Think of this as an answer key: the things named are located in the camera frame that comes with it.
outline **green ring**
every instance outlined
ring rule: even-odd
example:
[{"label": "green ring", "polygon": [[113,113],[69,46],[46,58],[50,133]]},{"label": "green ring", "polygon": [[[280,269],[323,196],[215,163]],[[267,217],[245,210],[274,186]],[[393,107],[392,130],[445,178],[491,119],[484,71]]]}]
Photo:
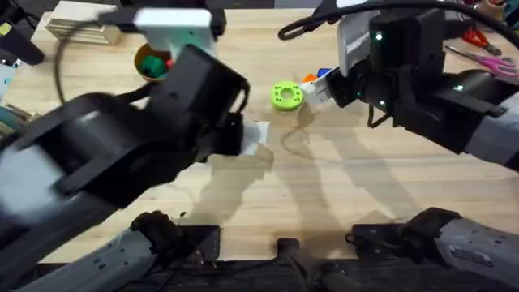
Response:
[{"label": "green ring", "polygon": [[[281,95],[281,92],[284,90],[289,90],[292,93],[292,97],[284,98]],[[270,101],[278,110],[295,110],[302,104],[303,100],[304,96],[301,88],[298,84],[292,81],[278,82],[274,84],[270,90]]]}]

